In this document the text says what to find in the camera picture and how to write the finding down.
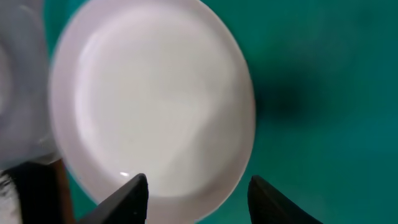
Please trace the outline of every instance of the white plate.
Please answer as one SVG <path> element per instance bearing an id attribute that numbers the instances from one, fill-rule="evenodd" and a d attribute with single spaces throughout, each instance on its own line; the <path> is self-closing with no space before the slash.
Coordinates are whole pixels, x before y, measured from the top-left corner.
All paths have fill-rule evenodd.
<path id="1" fill-rule="evenodd" d="M 57 144 L 85 192 L 99 203 L 143 172 L 149 223 L 210 214 L 250 157 L 248 68 L 200 1 L 90 1 L 62 35 L 50 94 Z"/>

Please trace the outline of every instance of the teal surface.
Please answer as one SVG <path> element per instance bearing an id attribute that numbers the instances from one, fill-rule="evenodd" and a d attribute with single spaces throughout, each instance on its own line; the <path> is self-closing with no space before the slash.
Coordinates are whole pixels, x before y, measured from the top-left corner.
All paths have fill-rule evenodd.
<path id="1" fill-rule="evenodd" d="M 50 52 L 82 2 L 47 0 Z M 398 223 L 398 1 L 203 2 L 248 61 L 258 114 L 242 180 L 200 223 L 250 223 L 253 174 L 324 223 Z M 71 191 L 77 218 L 95 207 Z"/>

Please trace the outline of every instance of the black object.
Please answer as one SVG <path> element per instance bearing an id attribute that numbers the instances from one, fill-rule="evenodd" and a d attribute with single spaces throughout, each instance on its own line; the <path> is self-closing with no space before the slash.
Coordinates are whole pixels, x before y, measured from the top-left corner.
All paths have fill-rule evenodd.
<path id="1" fill-rule="evenodd" d="M 252 224 L 320 224 L 258 175 L 252 177 L 248 191 Z"/>
<path id="2" fill-rule="evenodd" d="M 145 224 L 148 198 L 147 178 L 138 174 L 78 224 Z"/>
<path id="3" fill-rule="evenodd" d="M 63 224 L 55 170 L 27 162 L 4 171 L 18 192 L 23 224 Z"/>

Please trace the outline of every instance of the clear plastic container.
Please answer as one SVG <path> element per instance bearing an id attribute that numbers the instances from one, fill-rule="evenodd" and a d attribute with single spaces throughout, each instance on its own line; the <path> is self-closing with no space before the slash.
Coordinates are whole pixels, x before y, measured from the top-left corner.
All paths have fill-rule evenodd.
<path id="1" fill-rule="evenodd" d="M 42 0 L 0 1 L 0 170 L 55 152 Z"/>

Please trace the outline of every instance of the green background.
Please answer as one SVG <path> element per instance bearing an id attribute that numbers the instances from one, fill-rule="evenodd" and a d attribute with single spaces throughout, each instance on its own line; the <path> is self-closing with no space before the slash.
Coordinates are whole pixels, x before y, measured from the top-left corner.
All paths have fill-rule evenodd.
<path id="1" fill-rule="evenodd" d="M 83 2 L 46 0 L 50 54 Z M 253 174 L 324 223 L 398 223 L 398 1 L 203 2 L 248 62 L 257 129 L 238 187 L 200 223 L 250 223 Z M 70 180 L 80 218 L 95 204 Z"/>

